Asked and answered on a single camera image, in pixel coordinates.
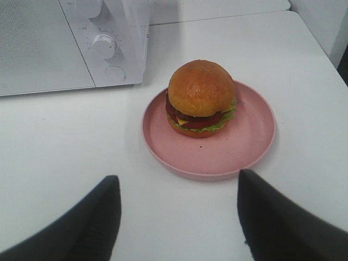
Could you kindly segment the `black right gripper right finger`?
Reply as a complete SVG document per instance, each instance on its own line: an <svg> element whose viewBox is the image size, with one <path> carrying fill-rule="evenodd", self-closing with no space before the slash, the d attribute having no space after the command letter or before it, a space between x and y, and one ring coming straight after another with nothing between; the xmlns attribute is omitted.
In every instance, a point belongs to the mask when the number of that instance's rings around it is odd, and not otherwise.
<svg viewBox="0 0 348 261"><path fill-rule="evenodd" d="M306 211L250 169L239 172L239 221L254 260L347 260L347 232Z"/></svg>

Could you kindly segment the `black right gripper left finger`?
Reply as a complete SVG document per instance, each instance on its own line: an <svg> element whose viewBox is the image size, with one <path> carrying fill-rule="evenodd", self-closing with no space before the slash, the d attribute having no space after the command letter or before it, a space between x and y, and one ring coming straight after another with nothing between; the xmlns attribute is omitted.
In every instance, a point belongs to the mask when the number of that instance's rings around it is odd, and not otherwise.
<svg viewBox="0 0 348 261"><path fill-rule="evenodd" d="M1 260L110 260L120 221L119 178L106 176L59 219L1 252Z"/></svg>

